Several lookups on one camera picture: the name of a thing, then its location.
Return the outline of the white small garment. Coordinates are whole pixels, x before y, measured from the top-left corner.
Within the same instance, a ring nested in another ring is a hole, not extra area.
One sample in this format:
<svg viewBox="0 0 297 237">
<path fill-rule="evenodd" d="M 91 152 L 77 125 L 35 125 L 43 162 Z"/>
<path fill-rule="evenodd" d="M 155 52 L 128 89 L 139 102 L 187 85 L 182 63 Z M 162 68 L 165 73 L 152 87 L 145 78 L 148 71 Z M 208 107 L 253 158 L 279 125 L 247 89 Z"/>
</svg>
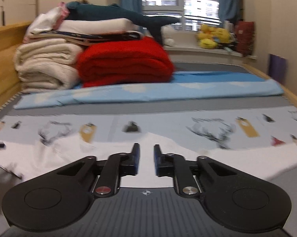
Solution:
<svg viewBox="0 0 297 237">
<path fill-rule="evenodd" d="M 297 167 L 297 146 L 282 144 L 245 150 L 201 150 L 195 152 L 179 146 L 166 137 L 148 133 L 137 141 L 140 144 L 139 172 L 135 177 L 121 179 L 122 187 L 158 188 L 171 187 L 172 179 L 157 177 L 155 174 L 153 146 L 159 144 L 162 152 L 175 153 L 187 160 L 194 160 L 204 155 L 227 164 L 245 173 L 264 180 L 270 180 L 280 173 Z M 5 142 L 0 149 L 0 166 L 11 170 L 23 180 L 40 176 L 88 155 L 97 159 L 107 159 L 118 152 L 130 152 L 130 142 L 96 142 L 88 144 L 79 135 L 71 135 L 56 140 L 50 146 L 37 141 L 35 144 Z"/>
</svg>

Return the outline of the grey patterned bed sheet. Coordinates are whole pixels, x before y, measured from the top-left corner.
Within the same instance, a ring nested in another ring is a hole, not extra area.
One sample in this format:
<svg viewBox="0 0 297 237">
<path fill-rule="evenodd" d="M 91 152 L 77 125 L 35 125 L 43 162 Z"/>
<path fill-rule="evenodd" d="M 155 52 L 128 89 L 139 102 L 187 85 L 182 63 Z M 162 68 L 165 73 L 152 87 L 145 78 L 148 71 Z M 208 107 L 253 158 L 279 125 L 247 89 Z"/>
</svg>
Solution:
<svg viewBox="0 0 297 237">
<path fill-rule="evenodd" d="M 140 103 L 73 104 L 0 114 L 0 149 L 5 142 L 50 146 L 71 135 L 88 144 L 130 142 L 152 133 L 179 146 L 201 150 L 245 150 L 297 146 L 297 108 L 284 97 L 239 97 Z M 0 166 L 0 188 L 23 181 Z"/>
</svg>

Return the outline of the light blue cloud blanket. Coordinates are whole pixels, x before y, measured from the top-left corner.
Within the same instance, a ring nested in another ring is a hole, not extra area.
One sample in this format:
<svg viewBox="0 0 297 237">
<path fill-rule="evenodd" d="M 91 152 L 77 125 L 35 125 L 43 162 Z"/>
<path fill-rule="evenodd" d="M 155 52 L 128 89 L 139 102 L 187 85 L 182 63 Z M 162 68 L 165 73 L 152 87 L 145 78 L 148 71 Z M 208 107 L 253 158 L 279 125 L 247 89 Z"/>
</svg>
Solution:
<svg viewBox="0 0 297 237">
<path fill-rule="evenodd" d="M 175 100 L 278 96 L 283 89 L 273 79 L 228 71 L 176 72 L 170 82 L 106 85 L 21 97 L 16 110 L 73 104 L 140 103 Z"/>
</svg>

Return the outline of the cream folded blanket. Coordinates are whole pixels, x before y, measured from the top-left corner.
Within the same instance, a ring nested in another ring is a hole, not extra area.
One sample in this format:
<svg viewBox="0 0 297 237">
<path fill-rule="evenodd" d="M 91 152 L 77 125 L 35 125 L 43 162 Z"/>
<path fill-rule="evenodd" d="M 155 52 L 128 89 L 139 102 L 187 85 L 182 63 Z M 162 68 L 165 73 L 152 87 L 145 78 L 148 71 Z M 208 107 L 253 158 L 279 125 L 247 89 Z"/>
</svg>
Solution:
<svg viewBox="0 0 297 237">
<path fill-rule="evenodd" d="M 71 89 L 79 82 L 76 63 L 83 48 L 64 39 L 20 45 L 14 65 L 24 93 Z"/>
</svg>

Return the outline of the purple box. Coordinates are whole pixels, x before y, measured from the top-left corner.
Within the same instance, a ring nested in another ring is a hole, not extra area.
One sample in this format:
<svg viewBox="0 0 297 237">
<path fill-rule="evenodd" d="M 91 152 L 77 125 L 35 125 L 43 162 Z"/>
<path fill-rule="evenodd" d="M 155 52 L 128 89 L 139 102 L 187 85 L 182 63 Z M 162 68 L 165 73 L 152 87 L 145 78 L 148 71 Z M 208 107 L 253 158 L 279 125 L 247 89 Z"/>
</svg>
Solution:
<svg viewBox="0 0 297 237">
<path fill-rule="evenodd" d="M 285 58 L 269 54 L 268 75 L 280 84 L 285 84 L 288 62 Z"/>
</svg>

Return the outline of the patterned folded cloth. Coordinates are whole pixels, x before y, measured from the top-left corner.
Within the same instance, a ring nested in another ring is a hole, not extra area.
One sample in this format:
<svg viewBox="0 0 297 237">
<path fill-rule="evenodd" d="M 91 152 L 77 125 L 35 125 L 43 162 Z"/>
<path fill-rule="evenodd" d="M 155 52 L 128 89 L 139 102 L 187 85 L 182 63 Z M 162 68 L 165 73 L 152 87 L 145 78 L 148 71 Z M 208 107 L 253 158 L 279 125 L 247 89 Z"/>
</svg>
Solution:
<svg viewBox="0 0 297 237">
<path fill-rule="evenodd" d="M 42 41 L 45 39 L 64 39 L 69 43 L 74 43 L 74 44 L 88 47 L 96 43 L 132 41 L 132 40 L 141 40 L 143 38 L 144 38 L 144 35 L 137 31 L 127 31 L 122 34 L 100 34 L 100 35 L 77 34 L 77 33 L 62 32 L 62 31 L 43 31 L 38 34 L 31 33 L 25 39 L 25 42 Z"/>
</svg>

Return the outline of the red folded blanket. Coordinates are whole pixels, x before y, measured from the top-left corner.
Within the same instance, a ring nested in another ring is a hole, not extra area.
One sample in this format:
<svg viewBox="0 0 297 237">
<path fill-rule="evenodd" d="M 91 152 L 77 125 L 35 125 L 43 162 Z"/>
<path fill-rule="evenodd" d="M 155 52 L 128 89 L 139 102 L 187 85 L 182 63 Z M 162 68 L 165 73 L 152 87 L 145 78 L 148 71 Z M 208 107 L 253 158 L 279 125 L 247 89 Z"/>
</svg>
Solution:
<svg viewBox="0 0 297 237">
<path fill-rule="evenodd" d="M 84 87 L 170 81 L 174 65 L 153 38 L 94 44 L 81 53 L 77 71 Z"/>
</svg>

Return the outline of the yellow plush toys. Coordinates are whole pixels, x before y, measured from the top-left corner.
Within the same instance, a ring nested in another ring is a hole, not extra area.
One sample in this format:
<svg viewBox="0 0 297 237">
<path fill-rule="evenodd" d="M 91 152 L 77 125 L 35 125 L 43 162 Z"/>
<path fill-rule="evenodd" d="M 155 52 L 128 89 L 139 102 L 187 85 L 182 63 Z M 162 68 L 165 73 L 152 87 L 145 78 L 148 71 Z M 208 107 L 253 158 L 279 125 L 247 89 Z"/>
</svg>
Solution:
<svg viewBox="0 0 297 237">
<path fill-rule="evenodd" d="M 233 43 L 232 34 L 228 30 L 206 24 L 199 27 L 197 40 L 199 47 L 203 49 L 216 49 Z"/>
</svg>

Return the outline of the red storage box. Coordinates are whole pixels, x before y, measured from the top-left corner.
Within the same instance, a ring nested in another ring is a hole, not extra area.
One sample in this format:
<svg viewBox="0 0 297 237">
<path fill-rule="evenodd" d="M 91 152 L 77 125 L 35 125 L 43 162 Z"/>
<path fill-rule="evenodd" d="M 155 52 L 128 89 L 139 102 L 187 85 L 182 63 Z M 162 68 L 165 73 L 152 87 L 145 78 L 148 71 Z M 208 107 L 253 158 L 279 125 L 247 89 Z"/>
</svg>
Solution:
<svg viewBox="0 0 297 237">
<path fill-rule="evenodd" d="M 252 54 L 255 36 L 255 22 L 238 22 L 236 26 L 236 51 L 243 57 Z"/>
</svg>

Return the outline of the white pink folded cloth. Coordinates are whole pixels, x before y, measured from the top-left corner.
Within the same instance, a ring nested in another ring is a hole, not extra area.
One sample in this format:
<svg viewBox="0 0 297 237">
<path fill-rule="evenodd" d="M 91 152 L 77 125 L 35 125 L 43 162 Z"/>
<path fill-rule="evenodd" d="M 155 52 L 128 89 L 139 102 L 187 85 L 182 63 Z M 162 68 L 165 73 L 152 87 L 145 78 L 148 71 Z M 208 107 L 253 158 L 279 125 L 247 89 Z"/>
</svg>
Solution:
<svg viewBox="0 0 297 237">
<path fill-rule="evenodd" d="M 28 43 L 31 34 L 58 29 L 68 15 L 69 10 L 64 2 L 60 2 L 57 7 L 49 10 L 47 13 L 38 15 L 27 28 L 23 43 Z"/>
</svg>

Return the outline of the white folded pillow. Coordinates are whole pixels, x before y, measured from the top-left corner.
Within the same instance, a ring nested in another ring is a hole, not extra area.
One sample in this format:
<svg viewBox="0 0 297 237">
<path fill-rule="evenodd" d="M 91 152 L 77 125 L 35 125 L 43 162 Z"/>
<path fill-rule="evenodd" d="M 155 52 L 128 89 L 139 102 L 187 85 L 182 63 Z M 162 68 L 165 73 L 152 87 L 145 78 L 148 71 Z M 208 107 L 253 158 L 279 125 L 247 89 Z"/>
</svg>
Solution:
<svg viewBox="0 0 297 237">
<path fill-rule="evenodd" d="M 64 20 L 57 29 L 61 32 L 70 32 L 87 35 L 123 34 L 138 30 L 129 19 L 118 18 L 99 21 Z"/>
</svg>

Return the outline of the white plush toy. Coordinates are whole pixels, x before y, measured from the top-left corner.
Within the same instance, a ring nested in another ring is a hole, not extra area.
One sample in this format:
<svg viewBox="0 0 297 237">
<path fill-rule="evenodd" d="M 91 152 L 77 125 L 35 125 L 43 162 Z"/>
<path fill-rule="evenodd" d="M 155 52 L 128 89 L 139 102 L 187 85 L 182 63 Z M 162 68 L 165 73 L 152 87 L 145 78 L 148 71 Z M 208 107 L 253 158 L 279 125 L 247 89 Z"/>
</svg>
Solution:
<svg viewBox="0 0 297 237">
<path fill-rule="evenodd" d="M 165 47 L 177 47 L 184 43 L 186 35 L 184 32 L 175 30 L 170 25 L 161 28 L 163 45 Z"/>
</svg>

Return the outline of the dark teal shark plush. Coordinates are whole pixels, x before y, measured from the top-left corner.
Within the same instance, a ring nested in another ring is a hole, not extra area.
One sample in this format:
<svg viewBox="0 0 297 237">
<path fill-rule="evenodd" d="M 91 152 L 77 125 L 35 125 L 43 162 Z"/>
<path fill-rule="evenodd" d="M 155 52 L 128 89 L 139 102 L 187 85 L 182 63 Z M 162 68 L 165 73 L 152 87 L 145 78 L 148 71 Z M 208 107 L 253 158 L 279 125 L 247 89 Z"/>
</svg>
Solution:
<svg viewBox="0 0 297 237">
<path fill-rule="evenodd" d="M 117 4 L 102 6 L 74 1 L 66 3 L 66 7 L 69 10 L 68 20 L 99 21 L 118 18 L 129 19 L 135 25 L 146 28 L 159 44 L 163 44 L 161 28 L 180 22 L 176 17 L 145 16 L 141 13 L 121 8 Z"/>
</svg>

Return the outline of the blue curtain right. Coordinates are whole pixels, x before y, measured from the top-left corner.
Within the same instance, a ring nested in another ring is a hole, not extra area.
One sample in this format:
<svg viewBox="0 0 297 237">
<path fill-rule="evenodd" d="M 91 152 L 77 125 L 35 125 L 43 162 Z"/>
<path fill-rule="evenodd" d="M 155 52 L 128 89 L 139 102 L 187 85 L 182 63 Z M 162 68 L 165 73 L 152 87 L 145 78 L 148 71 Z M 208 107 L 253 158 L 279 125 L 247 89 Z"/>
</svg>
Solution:
<svg viewBox="0 0 297 237">
<path fill-rule="evenodd" d="M 218 17 L 222 23 L 226 20 L 236 24 L 239 18 L 239 0 L 218 0 Z"/>
</svg>

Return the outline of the wooden bed frame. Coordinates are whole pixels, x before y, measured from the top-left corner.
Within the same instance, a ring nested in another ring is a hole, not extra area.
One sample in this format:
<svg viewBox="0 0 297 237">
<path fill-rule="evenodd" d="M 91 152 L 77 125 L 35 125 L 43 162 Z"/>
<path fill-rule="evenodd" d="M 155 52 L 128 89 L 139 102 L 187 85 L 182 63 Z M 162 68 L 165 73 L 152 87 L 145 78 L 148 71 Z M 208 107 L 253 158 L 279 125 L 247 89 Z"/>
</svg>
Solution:
<svg viewBox="0 0 297 237">
<path fill-rule="evenodd" d="M 29 25 L 24 22 L 0 27 L 0 110 L 21 91 L 13 58 Z"/>
</svg>

